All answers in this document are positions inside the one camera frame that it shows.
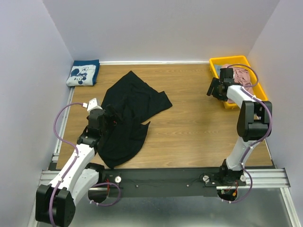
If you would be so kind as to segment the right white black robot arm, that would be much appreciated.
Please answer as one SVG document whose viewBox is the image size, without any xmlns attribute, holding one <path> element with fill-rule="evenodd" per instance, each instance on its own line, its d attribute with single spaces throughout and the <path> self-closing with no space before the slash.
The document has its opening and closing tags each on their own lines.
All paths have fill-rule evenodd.
<svg viewBox="0 0 303 227">
<path fill-rule="evenodd" d="M 253 149 L 271 134 L 272 103 L 256 98 L 233 79 L 213 78 L 206 94 L 222 101 L 230 99 L 240 108 L 237 142 L 214 178 L 221 185 L 231 185 L 240 180 Z"/>
</svg>

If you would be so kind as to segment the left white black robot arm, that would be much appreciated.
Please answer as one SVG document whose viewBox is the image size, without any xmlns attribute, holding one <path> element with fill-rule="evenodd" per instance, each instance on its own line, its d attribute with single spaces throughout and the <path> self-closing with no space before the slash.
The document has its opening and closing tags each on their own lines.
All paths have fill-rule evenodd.
<svg viewBox="0 0 303 227">
<path fill-rule="evenodd" d="M 89 113 L 88 125 L 78 137 L 71 157 L 61 171 L 47 185 L 40 185 L 36 191 L 35 219 L 53 227 L 67 227 L 73 220 L 76 205 L 91 187 L 113 186 L 119 202 L 121 189 L 116 183 L 105 180 L 103 168 L 90 164 L 95 154 L 103 147 L 108 129 L 116 123 L 116 113 L 107 113 L 91 99 L 81 106 Z"/>
</svg>

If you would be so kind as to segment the black t-shirt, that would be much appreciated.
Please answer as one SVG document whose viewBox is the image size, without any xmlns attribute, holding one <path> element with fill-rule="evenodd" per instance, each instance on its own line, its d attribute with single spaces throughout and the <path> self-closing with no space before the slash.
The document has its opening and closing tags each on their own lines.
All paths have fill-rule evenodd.
<svg viewBox="0 0 303 227">
<path fill-rule="evenodd" d="M 158 92 L 130 71 L 110 87 L 101 104 L 118 113 L 121 121 L 109 130 L 98 151 L 111 169 L 135 157 L 144 145 L 149 119 L 172 107 L 164 91 Z"/>
</svg>

